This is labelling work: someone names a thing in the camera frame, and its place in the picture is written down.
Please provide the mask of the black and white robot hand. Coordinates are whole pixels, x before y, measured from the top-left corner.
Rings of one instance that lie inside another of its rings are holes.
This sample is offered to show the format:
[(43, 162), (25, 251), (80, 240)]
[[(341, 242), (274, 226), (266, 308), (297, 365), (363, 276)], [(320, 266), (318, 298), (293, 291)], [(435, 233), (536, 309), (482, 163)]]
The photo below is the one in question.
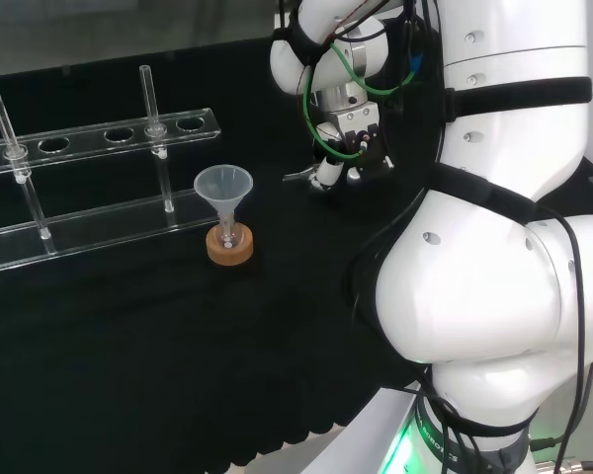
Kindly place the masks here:
[(352, 187), (379, 178), (394, 169), (381, 133), (378, 105), (361, 105), (332, 110), (319, 103), (313, 106), (314, 171), (311, 186), (328, 192), (339, 183)]

